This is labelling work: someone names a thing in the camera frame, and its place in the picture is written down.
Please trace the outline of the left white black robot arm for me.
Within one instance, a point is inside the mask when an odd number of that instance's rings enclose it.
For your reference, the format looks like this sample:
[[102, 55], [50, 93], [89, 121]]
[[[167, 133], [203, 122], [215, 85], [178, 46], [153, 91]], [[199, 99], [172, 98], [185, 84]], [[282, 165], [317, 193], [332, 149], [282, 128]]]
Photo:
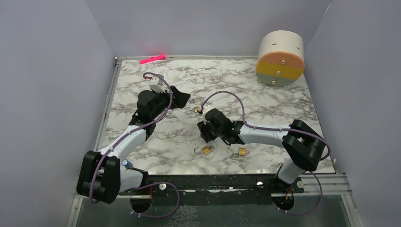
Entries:
[[110, 204], [119, 193], [129, 189], [137, 194], [145, 193], [148, 173], [132, 166], [121, 171], [122, 163], [136, 147], [149, 139], [156, 128], [157, 117], [165, 110], [183, 109], [190, 97], [175, 86], [160, 92], [153, 89], [139, 92], [137, 111], [123, 134], [100, 151], [90, 150], [84, 155], [77, 194]]

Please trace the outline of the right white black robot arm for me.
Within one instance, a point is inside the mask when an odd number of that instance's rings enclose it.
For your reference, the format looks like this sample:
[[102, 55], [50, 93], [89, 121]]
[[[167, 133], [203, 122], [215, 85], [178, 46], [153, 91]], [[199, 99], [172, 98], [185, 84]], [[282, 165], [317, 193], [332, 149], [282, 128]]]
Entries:
[[321, 161], [327, 145], [320, 135], [302, 120], [288, 126], [251, 126], [243, 121], [231, 121], [213, 108], [203, 111], [197, 123], [200, 137], [206, 142], [220, 138], [225, 144], [264, 144], [283, 148], [290, 160], [284, 163], [273, 179], [273, 187], [285, 192], [304, 172], [313, 172]]

